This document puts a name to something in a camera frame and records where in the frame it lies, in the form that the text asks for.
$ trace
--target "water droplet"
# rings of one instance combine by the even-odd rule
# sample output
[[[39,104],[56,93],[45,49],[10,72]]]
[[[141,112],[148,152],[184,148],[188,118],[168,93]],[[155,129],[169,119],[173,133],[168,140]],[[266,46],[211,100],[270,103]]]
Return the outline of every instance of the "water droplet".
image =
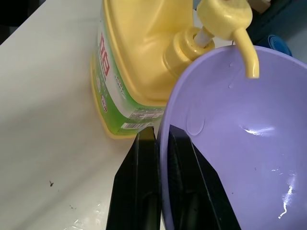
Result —
[[[187,116],[187,132],[193,136],[198,135],[204,127],[205,116],[203,110],[195,104],[192,104]]]

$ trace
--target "table surface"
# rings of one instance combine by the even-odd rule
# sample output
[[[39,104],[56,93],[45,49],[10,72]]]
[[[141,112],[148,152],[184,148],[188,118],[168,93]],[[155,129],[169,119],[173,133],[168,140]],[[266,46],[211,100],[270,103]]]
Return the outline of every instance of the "table surface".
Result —
[[[0,46],[1,229],[105,229],[133,140],[108,138],[92,99],[100,5],[47,0]]]

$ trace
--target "plastic bowl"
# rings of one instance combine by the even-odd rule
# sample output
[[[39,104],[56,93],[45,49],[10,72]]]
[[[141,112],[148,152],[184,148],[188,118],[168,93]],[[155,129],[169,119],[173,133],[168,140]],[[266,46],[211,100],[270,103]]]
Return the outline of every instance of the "plastic bowl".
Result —
[[[307,226],[307,65],[255,48],[258,80],[245,77],[237,48],[226,46],[192,63],[172,91],[158,134],[167,230],[170,125],[216,169],[241,229]]]

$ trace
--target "yellow bottle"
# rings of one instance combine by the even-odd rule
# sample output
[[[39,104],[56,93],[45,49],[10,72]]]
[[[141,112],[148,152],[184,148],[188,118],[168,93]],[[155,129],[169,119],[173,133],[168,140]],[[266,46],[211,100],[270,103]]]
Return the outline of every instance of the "yellow bottle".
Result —
[[[246,33],[246,0],[203,0],[193,27],[192,0],[103,0],[92,87],[102,123],[113,138],[133,137],[163,115],[185,68],[214,49],[212,37],[235,40],[248,77],[259,76]]]

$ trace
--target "pump nozzle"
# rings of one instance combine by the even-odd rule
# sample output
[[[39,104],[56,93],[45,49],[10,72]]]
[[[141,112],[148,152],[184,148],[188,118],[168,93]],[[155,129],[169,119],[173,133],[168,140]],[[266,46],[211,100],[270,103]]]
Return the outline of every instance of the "pump nozzle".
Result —
[[[197,15],[204,28],[216,37],[234,40],[245,63],[248,78],[259,77],[259,60],[246,32],[252,11],[246,0],[202,0]]]

